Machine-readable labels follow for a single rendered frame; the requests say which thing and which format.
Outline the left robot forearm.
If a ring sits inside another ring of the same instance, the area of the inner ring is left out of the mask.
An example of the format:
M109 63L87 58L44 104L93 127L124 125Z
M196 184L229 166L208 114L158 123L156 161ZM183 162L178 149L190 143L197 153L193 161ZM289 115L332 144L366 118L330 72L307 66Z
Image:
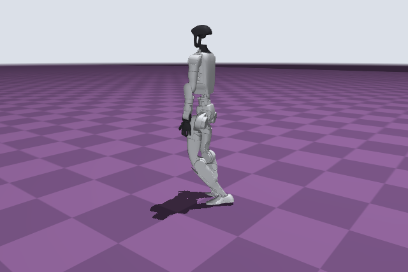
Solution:
M194 95L192 95L192 88L190 84L185 84L184 85L184 98L185 98L185 106L184 106L184 112L183 112L183 119L189 120L189 114L193 111L193 100L194 100Z

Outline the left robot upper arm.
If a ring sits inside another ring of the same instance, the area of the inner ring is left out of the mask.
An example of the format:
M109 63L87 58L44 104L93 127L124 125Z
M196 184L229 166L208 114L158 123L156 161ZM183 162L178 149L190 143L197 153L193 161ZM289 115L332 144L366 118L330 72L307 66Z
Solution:
M196 90L198 70L202 62L201 58L202 58L202 55L198 55L198 54L190 55L188 58L188 65L189 65L189 70L188 70L189 83L188 84L191 85L192 93Z

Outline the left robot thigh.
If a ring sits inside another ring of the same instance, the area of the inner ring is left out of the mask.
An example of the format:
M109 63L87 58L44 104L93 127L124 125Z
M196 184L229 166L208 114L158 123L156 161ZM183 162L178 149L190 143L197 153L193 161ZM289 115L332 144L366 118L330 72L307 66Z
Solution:
M194 167L194 163L197 160L203 160L205 161L205 164L207 165L206 160L203 157L198 156L198 152L201 147L201 140L202 140L202 132L200 129L206 129L208 124L208 115L207 113L201 111L198 115L193 115L191 117L190 125L191 125L191 136L188 134L187 136L187 151L189 155L189 159L191 161L191 164Z

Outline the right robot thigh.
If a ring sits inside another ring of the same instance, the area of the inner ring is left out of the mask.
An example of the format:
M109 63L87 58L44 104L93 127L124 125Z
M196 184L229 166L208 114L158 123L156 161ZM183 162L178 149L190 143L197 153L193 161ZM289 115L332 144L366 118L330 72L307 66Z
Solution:
M208 122L206 129L200 129L202 132L200 152L201 156L206 160L207 163L211 163L215 160L215 153L209 149L209 146L212 137L212 126L210 125L210 123L214 123L216 117L217 113L215 112L214 118L210 122Z

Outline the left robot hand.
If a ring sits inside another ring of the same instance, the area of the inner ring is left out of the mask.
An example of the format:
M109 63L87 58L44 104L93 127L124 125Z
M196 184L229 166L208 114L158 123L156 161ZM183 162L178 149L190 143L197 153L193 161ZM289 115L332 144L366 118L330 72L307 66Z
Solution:
M191 125L190 125L190 121L191 121L191 113L189 114L189 120L183 119L182 117L182 123L180 125L180 127L178 128L179 130L182 130L182 135L187 137L188 134L191 136ZM187 133L187 135L186 135Z

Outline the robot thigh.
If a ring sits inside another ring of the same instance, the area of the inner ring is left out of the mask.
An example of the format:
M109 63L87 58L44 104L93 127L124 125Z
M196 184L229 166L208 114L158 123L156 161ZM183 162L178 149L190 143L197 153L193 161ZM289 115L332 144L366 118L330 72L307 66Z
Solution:
M215 160L215 153L209 149L209 146L212 137L212 126L210 125L210 123L214 123L216 117L217 113L215 112L214 118L210 122L208 122L206 129L200 129L202 132L200 152L201 156L206 160L207 163L211 163Z
M203 157L198 156L198 152L201 147L201 140L202 140L202 132L200 129L206 129L208 124L208 115L207 113L201 111L198 115L193 115L191 117L190 125L191 125L191 136L188 134L187 136L187 151L189 155L189 159L191 161L191 164L194 167L194 163L197 160L203 160L205 161L205 164L207 165L206 160Z

